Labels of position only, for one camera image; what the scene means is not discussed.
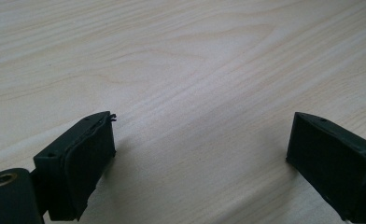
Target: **wooden table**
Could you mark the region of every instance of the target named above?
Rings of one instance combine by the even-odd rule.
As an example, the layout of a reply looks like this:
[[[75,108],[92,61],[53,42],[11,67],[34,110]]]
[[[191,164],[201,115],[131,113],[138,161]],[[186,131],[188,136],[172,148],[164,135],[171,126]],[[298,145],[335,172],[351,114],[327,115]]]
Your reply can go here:
[[[285,156],[295,111],[366,138],[366,1],[0,1],[0,171],[104,110],[81,224],[344,223]]]

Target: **black plastic part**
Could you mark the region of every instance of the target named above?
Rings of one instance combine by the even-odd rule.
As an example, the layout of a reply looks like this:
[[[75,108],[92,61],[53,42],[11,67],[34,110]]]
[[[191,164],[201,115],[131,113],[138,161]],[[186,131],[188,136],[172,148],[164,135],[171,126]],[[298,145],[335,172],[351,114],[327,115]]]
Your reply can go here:
[[[296,113],[287,161],[343,220],[366,223],[366,140],[326,119]]]
[[[115,156],[115,117],[106,111],[79,121],[34,157],[30,174],[0,172],[0,223],[43,224],[47,210],[52,220],[79,219]]]
[[[96,183],[115,156],[111,121],[102,112],[88,116],[62,134],[35,157],[33,177],[40,207],[51,220],[79,219]]]
[[[22,168],[0,172],[0,224],[43,224],[29,172]]]

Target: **round hole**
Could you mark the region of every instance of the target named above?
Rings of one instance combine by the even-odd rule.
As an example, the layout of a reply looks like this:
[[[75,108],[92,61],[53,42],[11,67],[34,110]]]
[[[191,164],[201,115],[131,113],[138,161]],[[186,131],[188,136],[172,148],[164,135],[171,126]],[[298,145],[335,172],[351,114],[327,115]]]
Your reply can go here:
[[[0,187],[13,182],[17,178],[17,174],[3,174],[0,175]]]

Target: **metal ring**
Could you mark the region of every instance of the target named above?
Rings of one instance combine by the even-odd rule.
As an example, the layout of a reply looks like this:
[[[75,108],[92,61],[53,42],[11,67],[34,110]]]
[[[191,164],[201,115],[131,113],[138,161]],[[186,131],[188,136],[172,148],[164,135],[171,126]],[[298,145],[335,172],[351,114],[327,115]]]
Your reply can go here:
[[[17,176],[18,175],[15,173],[7,173],[0,175],[0,187],[13,182],[17,178]]]

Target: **wood grain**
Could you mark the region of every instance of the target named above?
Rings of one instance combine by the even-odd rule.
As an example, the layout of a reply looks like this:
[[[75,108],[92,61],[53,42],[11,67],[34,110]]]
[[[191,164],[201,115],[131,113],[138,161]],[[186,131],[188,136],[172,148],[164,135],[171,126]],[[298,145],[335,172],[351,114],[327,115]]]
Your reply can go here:
[[[366,138],[366,1],[0,1],[0,171],[103,110],[80,223],[344,223],[285,155],[295,111]]]

